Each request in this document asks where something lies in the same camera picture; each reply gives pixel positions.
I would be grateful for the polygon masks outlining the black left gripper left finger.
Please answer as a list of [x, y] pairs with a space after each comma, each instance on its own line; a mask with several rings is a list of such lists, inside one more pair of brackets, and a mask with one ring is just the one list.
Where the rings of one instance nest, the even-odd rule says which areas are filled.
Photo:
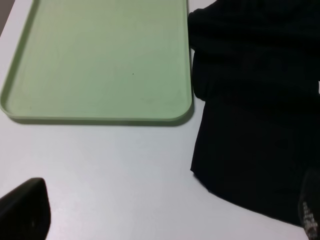
[[45, 240], [51, 225], [46, 182], [30, 178], [0, 198], [2, 240]]

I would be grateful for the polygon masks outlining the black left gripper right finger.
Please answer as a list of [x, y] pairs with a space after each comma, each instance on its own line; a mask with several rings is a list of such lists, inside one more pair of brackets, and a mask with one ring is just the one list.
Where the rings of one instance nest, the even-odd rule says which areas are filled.
[[320, 169], [305, 174], [300, 192], [298, 215], [309, 240], [320, 240]]

